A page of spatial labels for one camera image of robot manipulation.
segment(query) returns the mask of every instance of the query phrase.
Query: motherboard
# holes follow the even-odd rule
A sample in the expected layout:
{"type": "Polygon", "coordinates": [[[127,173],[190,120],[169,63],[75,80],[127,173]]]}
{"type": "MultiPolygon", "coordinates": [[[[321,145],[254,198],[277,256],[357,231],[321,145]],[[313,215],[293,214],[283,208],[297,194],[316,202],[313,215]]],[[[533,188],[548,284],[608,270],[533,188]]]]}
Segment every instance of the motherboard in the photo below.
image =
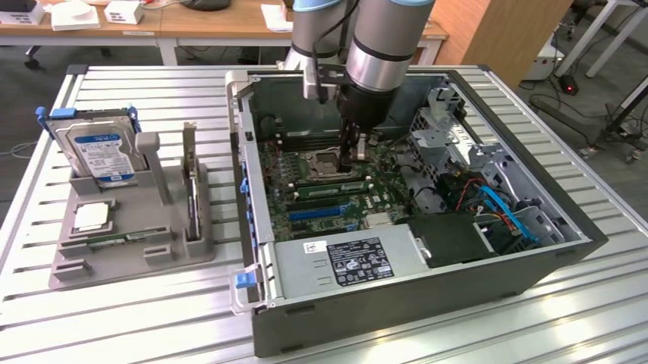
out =
{"type": "Polygon", "coordinates": [[[338,173],[338,147],[283,152],[274,141],[259,145],[275,241],[393,225],[416,213],[392,146],[377,143],[372,158],[338,173]]]}

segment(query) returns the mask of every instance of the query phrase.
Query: wooden cabinet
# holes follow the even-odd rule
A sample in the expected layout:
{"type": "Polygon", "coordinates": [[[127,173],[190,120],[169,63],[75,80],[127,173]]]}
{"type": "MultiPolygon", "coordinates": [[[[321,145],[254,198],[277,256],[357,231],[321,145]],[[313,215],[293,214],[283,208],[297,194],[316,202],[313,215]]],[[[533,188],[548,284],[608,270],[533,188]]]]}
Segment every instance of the wooden cabinet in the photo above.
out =
{"type": "Polygon", "coordinates": [[[485,64],[516,87],[572,0],[437,0],[449,34],[436,64],[485,64]]]}

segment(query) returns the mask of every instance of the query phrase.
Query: wooden table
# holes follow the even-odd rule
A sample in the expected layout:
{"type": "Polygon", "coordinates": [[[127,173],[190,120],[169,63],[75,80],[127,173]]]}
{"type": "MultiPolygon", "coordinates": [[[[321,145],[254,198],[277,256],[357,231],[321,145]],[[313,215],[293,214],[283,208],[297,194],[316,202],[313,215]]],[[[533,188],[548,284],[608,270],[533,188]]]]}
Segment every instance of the wooden table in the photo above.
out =
{"type": "MultiPolygon", "coordinates": [[[[178,46],[290,46],[291,33],[274,33],[266,28],[262,4],[278,0],[233,0],[222,11],[193,11],[182,5],[163,9],[161,47],[165,65],[178,65],[178,46]]],[[[448,33],[430,21],[421,36],[420,64],[433,64],[448,33]]]]}
{"type": "MultiPolygon", "coordinates": [[[[291,33],[266,28],[262,4],[278,0],[233,0],[222,11],[195,11],[181,4],[147,10],[138,25],[108,23],[98,6],[102,27],[55,32],[50,14],[38,26],[2,25],[3,46],[157,46],[165,66],[178,65],[178,46],[290,46],[291,33]]],[[[430,21],[421,36],[418,64],[433,64],[448,33],[430,21]]]]}
{"type": "Polygon", "coordinates": [[[46,14],[39,25],[0,24],[3,46],[158,46],[161,11],[147,11],[138,25],[108,23],[103,6],[96,6],[102,27],[98,29],[52,30],[46,14]]]}

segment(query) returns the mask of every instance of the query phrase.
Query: hard drive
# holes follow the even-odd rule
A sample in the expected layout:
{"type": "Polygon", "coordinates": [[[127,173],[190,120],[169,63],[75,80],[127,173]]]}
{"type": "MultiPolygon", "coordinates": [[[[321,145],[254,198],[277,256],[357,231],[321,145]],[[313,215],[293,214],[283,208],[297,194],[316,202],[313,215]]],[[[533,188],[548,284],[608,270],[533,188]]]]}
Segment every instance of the hard drive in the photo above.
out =
{"type": "Polygon", "coordinates": [[[94,177],[102,188],[136,183],[135,172],[147,163],[135,148],[140,131],[136,110],[58,109],[44,123],[76,177],[94,177]]]}

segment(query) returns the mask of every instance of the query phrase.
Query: gray component holder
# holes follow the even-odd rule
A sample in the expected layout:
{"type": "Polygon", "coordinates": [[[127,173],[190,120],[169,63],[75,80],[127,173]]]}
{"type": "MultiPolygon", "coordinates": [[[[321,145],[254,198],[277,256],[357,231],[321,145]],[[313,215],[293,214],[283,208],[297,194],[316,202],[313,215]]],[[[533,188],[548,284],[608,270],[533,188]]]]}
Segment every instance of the gray component holder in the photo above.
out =
{"type": "Polygon", "coordinates": [[[187,241],[186,227],[190,219],[182,167],[161,166],[157,156],[159,137],[155,133],[138,133],[136,147],[144,154],[150,167],[148,171],[136,172],[136,185],[100,190],[94,178],[70,178],[74,188],[70,192],[48,282],[52,289],[107,283],[215,258],[207,167],[199,165],[202,238],[187,241]],[[74,233],[78,207],[94,202],[108,204],[108,221],[95,231],[74,233]],[[100,248],[88,246],[88,239],[136,235],[148,229],[159,231],[147,233],[138,241],[100,248]]]}

